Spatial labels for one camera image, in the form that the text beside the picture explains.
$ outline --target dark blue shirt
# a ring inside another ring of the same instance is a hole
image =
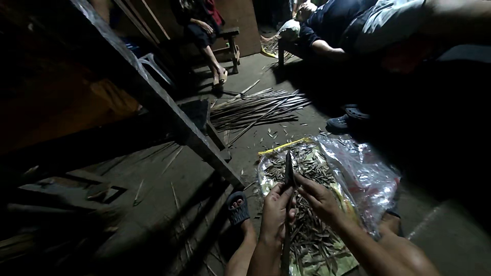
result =
[[[317,8],[300,27],[299,45],[310,47],[322,39],[339,48],[341,35],[351,21],[375,5],[377,0],[329,0]]]

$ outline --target bundle of sticks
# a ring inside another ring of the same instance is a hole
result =
[[[232,100],[214,106],[210,120],[218,131],[241,129],[253,122],[261,125],[297,121],[297,116],[287,113],[309,104],[310,101],[303,98],[303,94],[268,88],[247,96],[237,95]]]

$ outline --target shorts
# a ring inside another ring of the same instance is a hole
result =
[[[208,34],[202,27],[194,23],[190,23],[184,27],[184,36],[190,39],[200,49],[213,45],[217,40],[217,34],[215,32]]]
[[[375,52],[416,33],[429,14],[425,0],[378,0],[355,41],[360,54]]]

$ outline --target sleeve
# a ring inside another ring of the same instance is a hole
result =
[[[302,24],[300,26],[299,33],[299,46],[304,49],[310,49],[312,43],[316,40],[320,40],[321,38],[312,30],[311,27],[306,24]]]
[[[187,12],[183,11],[179,0],[171,0],[170,9],[172,10],[172,13],[174,14],[174,17],[179,25],[186,26],[189,24],[191,16]]]

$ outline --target black shorts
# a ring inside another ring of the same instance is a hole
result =
[[[216,31],[212,34],[207,34],[202,27],[194,23],[188,24],[186,27],[184,27],[184,36],[190,39],[198,48],[201,49],[212,45],[217,40]]]

